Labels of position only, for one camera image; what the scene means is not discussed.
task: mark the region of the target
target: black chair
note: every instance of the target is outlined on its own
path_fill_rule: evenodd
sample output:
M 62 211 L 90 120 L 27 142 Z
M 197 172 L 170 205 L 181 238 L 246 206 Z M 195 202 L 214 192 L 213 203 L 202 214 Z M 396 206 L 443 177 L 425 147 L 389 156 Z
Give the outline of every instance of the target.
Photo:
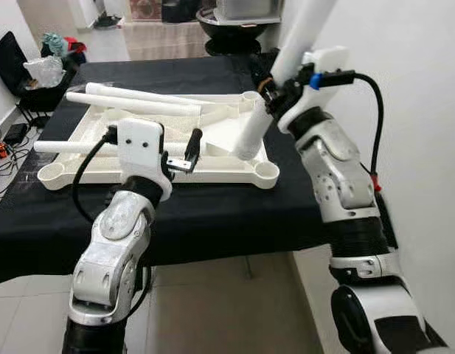
M 46 113 L 54 111 L 62 99 L 76 74 L 76 70 L 73 66 L 66 66 L 63 63 L 66 73 L 58 86 L 27 90 L 27 83 L 32 78 L 23 66 L 25 62 L 27 62 L 26 56 L 22 52 L 14 34 L 9 31 L 0 40 L 0 77 L 9 91 L 20 98 L 19 103 L 16 103 L 16 105 L 28 123 L 41 127 L 48 120 Z M 30 112 L 35 112 L 37 118 L 33 118 Z M 41 117 L 39 112 L 44 112 L 45 117 Z

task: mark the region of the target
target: plastic bag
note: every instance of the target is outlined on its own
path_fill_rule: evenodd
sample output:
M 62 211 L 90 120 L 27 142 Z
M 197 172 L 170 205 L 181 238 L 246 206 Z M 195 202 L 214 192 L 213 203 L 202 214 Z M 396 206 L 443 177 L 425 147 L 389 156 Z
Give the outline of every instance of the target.
M 38 81 L 39 87 L 55 87 L 65 74 L 62 60 L 59 57 L 32 59 L 23 65 L 30 76 Z

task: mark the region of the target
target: black bowl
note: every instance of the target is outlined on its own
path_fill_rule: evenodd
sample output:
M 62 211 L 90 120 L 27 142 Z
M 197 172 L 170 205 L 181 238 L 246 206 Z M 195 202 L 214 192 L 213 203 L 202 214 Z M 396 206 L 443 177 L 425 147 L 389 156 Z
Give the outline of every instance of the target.
M 212 9 L 200 9 L 196 18 L 203 31 L 214 41 L 253 41 L 266 29 L 266 24 L 220 25 Z

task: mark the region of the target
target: black tablecloth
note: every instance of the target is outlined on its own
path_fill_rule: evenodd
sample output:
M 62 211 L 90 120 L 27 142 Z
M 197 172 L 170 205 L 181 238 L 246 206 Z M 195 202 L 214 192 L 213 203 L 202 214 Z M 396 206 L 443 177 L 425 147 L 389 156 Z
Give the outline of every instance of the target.
M 114 82 L 161 94 L 236 94 L 253 89 L 246 60 L 196 58 L 81 66 L 74 85 Z M 63 100 L 41 135 L 68 139 L 88 107 Z M 325 243 L 310 179 L 292 138 L 272 127 L 265 137 L 281 175 L 275 188 L 247 184 L 176 184 L 160 204 L 146 260 L 151 265 L 303 249 Z M 0 282 L 25 274 L 68 274 L 88 245 L 90 224 L 74 208 L 70 188 L 51 192 L 38 170 L 54 154 L 31 152 L 0 203 Z M 81 187 L 93 215 L 108 186 Z

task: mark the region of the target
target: white pipe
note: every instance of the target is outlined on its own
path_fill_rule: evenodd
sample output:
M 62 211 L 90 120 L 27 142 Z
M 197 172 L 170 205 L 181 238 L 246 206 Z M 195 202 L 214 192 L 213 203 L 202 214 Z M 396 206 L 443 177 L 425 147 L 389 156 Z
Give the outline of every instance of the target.
M 337 0 L 301 0 L 301 7 L 271 67 L 274 82 L 283 86 L 297 74 L 304 53 L 310 50 Z
M 199 116 L 200 105 L 175 105 L 173 103 L 160 103 L 130 98 L 97 96 L 96 94 L 79 94 L 67 92 L 66 99 L 71 102 L 99 105 L 102 107 L 126 109 L 144 114 L 162 114 L 165 116 Z
M 285 44 L 271 68 L 274 82 L 281 87 L 297 74 L 304 53 L 312 47 L 337 0 L 301 0 L 301 7 L 291 25 Z M 263 136 L 273 121 L 266 113 L 263 100 L 257 101 L 242 130 L 233 154 L 242 160 L 253 159 L 261 147 Z
M 160 103 L 175 103 L 178 105 L 209 105 L 211 102 L 193 100 L 191 98 L 170 96 L 169 94 L 153 94 L 151 92 L 127 90 L 126 88 L 117 88 L 104 86 L 100 83 L 87 83 L 87 94 L 97 94 L 100 96 L 133 98 L 135 100 L 152 101 Z
M 97 142 L 52 142 L 37 141 L 34 143 L 34 149 L 38 153 L 89 153 Z M 184 142 L 166 142 L 164 149 L 171 156 L 184 156 L 187 143 Z M 201 142 L 201 154 L 206 151 L 206 144 Z M 98 154 L 117 155 L 117 145 L 104 144 Z

